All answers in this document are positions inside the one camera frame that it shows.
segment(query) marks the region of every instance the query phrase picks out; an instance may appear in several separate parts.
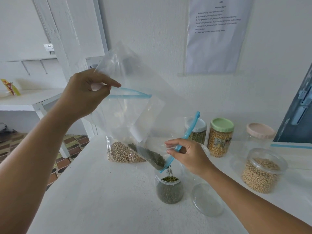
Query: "tiled floor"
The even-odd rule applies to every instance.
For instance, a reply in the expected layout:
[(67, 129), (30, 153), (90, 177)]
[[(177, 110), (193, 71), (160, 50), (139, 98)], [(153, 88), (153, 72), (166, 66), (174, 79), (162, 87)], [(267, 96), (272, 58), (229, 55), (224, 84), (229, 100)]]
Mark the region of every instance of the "tiled floor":
[[(0, 138), (0, 163), (10, 155), (15, 147), (25, 138), (27, 134), (14, 133), (11, 138)], [(69, 158), (63, 158), (59, 153), (52, 169), (47, 189), (65, 171), (68, 165), (78, 156), (81, 150), (89, 143), (86, 135), (66, 135), (64, 137), (66, 148), (70, 154)]]

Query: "jar with pink lid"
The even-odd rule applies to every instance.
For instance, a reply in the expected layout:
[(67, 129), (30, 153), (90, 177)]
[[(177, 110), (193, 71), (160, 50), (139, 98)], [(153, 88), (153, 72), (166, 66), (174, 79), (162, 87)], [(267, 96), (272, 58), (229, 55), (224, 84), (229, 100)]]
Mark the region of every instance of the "jar with pink lid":
[(246, 126), (245, 149), (268, 148), (275, 136), (275, 130), (262, 123), (250, 123)]

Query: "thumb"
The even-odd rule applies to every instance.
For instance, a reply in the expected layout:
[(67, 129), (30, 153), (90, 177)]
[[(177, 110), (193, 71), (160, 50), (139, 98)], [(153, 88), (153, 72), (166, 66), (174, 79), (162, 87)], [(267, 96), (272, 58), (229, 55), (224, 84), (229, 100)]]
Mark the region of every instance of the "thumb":
[(167, 153), (179, 161), (182, 159), (183, 156), (185, 156), (185, 154), (179, 153), (175, 151), (174, 149), (167, 149)]
[(102, 88), (94, 91), (93, 93), (95, 94), (97, 99), (102, 101), (104, 98), (106, 98), (110, 94), (111, 88), (112, 88), (112, 86), (110, 86), (110, 85), (104, 85)]

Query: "jar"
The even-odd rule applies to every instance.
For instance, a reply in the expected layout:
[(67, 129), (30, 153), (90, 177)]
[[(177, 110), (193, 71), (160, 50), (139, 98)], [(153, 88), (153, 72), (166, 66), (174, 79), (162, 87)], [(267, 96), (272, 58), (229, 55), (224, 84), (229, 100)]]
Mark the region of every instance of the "jar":
[(251, 149), (241, 179), (254, 191), (268, 194), (288, 168), (287, 162), (277, 153), (263, 148)]
[(244, 147), (246, 152), (253, 148), (266, 148), (270, 146), (275, 130), (261, 123), (250, 123), (246, 126), (246, 139)]
[[(193, 118), (189, 118), (185, 122), (185, 131), (190, 127), (191, 123), (193, 121)], [(198, 118), (197, 123), (192, 130), (189, 140), (196, 141), (198, 143), (204, 144), (205, 138), (206, 138), (206, 132), (207, 132), (207, 123), (204, 122), (202, 119)]]
[(215, 118), (210, 123), (207, 142), (210, 155), (223, 157), (230, 146), (234, 131), (234, 123), (225, 118)]
[[(172, 182), (164, 181), (163, 179), (167, 177), (170, 177), (172, 180), (177, 178), (178, 180)], [(155, 169), (155, 185), (158, 198), (166, 204), (180, 202), (184, 195), (183, 178), (184, 167), (176, 159), (162, 173)]]

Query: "forearm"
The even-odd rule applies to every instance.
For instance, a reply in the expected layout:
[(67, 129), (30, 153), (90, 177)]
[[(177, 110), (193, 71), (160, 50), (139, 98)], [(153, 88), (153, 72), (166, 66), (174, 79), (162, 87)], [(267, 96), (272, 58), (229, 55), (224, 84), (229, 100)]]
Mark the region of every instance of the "forearm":
[(217, 168), (203, 178), (213, 187), (250, 234), (312, 233), (312, 227), (250, 192)]
[(72, 123), (54, 107), (1, 163), (0, 229), (4, 233), (27, 231)]

